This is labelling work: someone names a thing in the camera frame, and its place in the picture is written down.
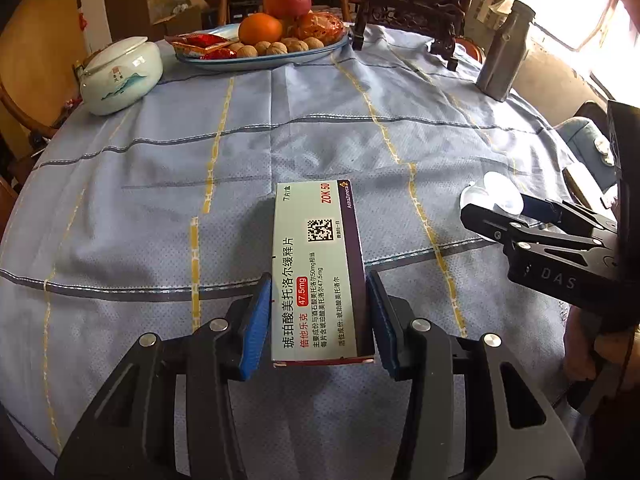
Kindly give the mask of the person right hand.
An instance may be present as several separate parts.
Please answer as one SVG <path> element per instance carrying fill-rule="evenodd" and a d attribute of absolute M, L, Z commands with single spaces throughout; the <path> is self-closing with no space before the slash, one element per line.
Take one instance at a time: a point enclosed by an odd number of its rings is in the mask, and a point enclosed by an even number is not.
<path fill-rule="evenodd" d="M 639 387 L 639 329 L 633 333 L 601 334 L 592 338 L 582 322 L 582 310 L 571 306 L 565 324 L 563 338 L 563 370 L 572 382 L 593 380 L 597 375 L 594 356 L 597 354 L 605 361 L 623 366 L 626 370 L 623 389 Z"/>

